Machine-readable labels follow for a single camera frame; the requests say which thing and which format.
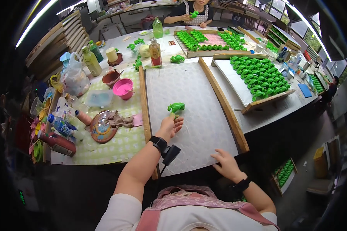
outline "cap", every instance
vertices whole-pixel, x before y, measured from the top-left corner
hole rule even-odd
[[[53,116],[53,114],[49,114],[49,115],[48,115],[48,121],[49,121],[50,123],[52,123],[52,122],[54,121],[54,116]]]

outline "pink paint cup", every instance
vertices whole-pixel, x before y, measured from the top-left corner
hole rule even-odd
[[[121,97],[121,99],[128,100],[134,94],[131,91],[134,82],[131,79],[125,78],[118,80],[113,86],[113,93]]]

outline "basket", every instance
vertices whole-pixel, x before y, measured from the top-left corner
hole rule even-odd
[[[262,50],[262,53],[268,56],[268,59],[271,62],[274,62],[276,60],[277,54],[273,53],[270,49],[265,48]]]

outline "green bottle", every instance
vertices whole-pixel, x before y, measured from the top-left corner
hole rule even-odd
[[[163,25],[158,17],[155,17],[155,20],[153,22],[153,35],[156,39],[163,37]]]
[[[100,50],[98,48],[98,46],[92,41],[89,41],[90,44],[90,51],[94,53],[95,57],[97,58],[98,62],[103,61],[103,56],[100,53]]]

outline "pink apron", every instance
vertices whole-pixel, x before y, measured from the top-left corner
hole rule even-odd
[[[262,225],[273,225],[280,231],[276,224],[264,218],[250,203],[243,201],[224,202],[218,200],[209,187],[192,185],[171,186],[160,191],[157,199],[153,201],[152,207],[144,210],[135,231],[157,230],[161,210],[174,206],[190,205],[237,210]]]

